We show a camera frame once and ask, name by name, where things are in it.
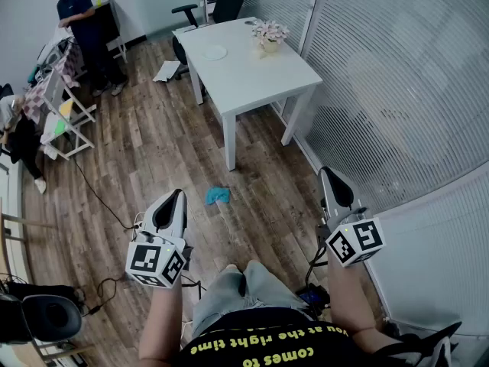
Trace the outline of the white stool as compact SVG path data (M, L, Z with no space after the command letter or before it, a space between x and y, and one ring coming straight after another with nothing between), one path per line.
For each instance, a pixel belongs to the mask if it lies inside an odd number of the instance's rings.
M117 48L118 48L118 54L116 54L114 56L114 58L116 58L116 57L122 57L123 61L127 63L128 61L127 61L127 56L126 56L126 46L122 42L121 34L120 34L120 37L118 37L116 40L114 40L114 41L112 41L110 43L115 44L117 46Z

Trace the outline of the white paper on floor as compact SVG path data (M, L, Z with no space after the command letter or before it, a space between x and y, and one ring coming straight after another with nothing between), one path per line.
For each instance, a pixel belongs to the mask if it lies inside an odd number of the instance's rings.
M180 67L180 62L165 60L156 76L153 78L154 82L167 82L170 80Z

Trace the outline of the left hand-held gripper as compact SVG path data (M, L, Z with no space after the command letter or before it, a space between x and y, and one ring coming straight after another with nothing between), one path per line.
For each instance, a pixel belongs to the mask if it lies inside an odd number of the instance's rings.
M143 230L129 242L125 272L144 286L173 288L187 270L193 247L183 234L187 198L181 189L165 193L146 210Z

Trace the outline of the black waist device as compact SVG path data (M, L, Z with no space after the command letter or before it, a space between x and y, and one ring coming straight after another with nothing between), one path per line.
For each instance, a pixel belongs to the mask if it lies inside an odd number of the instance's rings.
M321 285L308 285L300 288L296 296L307 304L307 314L314 320L319 320L324 310L330 307L330 295Z

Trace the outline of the black swivel chair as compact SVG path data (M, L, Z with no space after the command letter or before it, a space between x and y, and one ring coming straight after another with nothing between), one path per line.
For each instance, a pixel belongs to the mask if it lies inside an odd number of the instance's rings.
M8 282L0 288L0 343L58 342L82 326L83 296L66 285Z

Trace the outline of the black cabinet box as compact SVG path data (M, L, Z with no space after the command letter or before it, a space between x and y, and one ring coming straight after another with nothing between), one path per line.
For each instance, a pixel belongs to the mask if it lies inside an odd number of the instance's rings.
M94 17L99 23L102 39L106 44L120 37L120 23L112 0L97 5Z

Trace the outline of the person's black printed shirt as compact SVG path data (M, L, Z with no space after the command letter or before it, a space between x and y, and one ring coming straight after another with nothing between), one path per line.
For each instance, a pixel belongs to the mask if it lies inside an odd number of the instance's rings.
M455 323L424 339L405 336L372 354L333 323L312 321L297 310L261 307L227 313L195 337L173 367L449 367L444 344Z

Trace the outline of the person's left forearm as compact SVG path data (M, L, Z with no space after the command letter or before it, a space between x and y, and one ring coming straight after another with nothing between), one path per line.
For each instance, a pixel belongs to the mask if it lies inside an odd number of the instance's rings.
M138 350L138 367L171 367L180 353L183 317L181 280L173 288L153 289Z

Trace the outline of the checkered cloth table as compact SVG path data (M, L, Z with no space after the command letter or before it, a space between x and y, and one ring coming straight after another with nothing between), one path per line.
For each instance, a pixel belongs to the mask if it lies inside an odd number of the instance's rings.
M69 88L73 88L80 87L76 77L83 66L84 62L79 45L69 42L65 54L53 65L53 69L63 77ZM41 106L44 104L42 95L45 92L50 75L51 73L47 75L45 80L29 89L25 94L24 114L36 124L40 121Z

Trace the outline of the teal cloth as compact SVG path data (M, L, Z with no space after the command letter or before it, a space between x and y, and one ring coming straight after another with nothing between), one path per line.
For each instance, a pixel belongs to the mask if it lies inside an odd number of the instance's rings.
M212 205L216 202L229 203L229 201L230 189L227 187L210 187L206 192L206 205Z

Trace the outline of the white round plate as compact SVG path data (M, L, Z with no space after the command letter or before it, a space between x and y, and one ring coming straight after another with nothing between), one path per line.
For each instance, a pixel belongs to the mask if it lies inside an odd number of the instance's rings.
M227 49L222 45L210 45L202 52L202 57L205 60L217 61L225 58L227 53Z

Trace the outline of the person's light jeans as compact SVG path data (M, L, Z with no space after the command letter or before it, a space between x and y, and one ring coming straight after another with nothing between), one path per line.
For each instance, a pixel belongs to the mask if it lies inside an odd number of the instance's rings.
M259 261L230 265L193 309L192 338L212 330L264 329L311 323L306 303Z

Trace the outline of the white power strip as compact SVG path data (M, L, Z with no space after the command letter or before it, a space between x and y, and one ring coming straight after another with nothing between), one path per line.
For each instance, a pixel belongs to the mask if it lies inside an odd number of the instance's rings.
M131 241L133 242L146 242L147 232L144 227L144 215L145 212L139 212L134 218L134 225L131 234Z

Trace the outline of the person's right forearm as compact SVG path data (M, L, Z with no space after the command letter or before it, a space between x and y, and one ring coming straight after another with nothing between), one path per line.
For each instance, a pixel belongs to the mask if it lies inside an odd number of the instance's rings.
M342 267L329 248L327 256L332 322L346 329L356 345L367 353L399 343L377 330L358 269L355 266Z

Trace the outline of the light wooden table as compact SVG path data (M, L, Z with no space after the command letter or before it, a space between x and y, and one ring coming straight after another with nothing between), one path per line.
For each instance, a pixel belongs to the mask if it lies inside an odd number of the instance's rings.
M12 236L6 223L18 225L19 232L23 232L24 226L35 226L45 229L56 229L53 224L28 220L18 216L3 213L2 198L0 197L0 275L12 276L33 283L31 263L29 258L28 241L24 236Z

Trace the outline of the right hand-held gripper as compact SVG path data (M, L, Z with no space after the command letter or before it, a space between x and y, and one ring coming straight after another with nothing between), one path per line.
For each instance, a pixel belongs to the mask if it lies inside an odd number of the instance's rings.
M348 267L377 254L386 245L384 232L380 219L362 207L358 186L327 166L319 170L318 181L321 206L330 218L324 245L332 256L342 267Z

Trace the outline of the pink flower bouquet in pot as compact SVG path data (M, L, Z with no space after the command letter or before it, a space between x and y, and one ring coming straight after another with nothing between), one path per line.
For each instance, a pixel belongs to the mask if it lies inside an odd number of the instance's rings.
M251 36L257 41L258 47L267 54L277 52L289 33L286 25L276 21L256 20L251 30Z

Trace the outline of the white square table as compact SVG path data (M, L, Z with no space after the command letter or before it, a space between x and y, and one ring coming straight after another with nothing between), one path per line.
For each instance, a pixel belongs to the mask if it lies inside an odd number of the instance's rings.
M236 118L256 108L296 97L296 105L281 139L288 145L300 113L322 82L313 68L288 44L259 58L251 36L250 18L211 24L177 35L186 54L196 102L202 104L206 91L222 118L225 163L232 171L236 161ZM221 60L209 61L202 52L210 45L228 51Z

